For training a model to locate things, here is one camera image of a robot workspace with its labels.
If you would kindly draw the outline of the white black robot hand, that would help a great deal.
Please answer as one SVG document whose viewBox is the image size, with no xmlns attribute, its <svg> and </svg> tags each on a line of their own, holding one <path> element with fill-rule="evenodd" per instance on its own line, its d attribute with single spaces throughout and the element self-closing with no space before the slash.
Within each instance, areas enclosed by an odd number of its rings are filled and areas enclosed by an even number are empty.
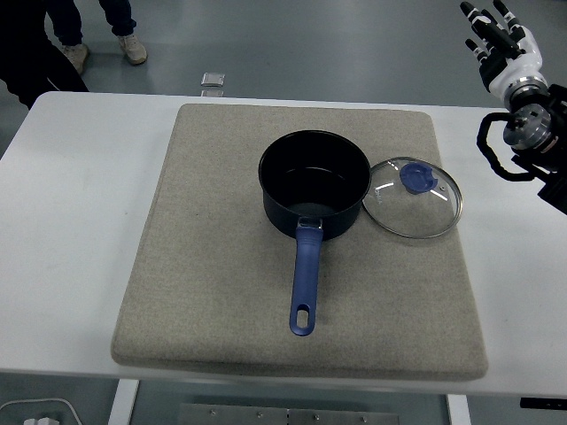
<svg viewBox="0 0 567 425">
<path fill-rule="evenodd" d="M 547 82 L 540 72 L 543 59 L 531 30 L 502 1 L 494 1 L 493 7 L 501 19 L 467 1 L 460 3 L 471 30 L 480 40 L 468 39 L 465 45 L 478 62 L 486 91 L 504 102 L 510 100 L 511 89 L 522 82 L 533 81 L 542 86 Z"/>
</svg>

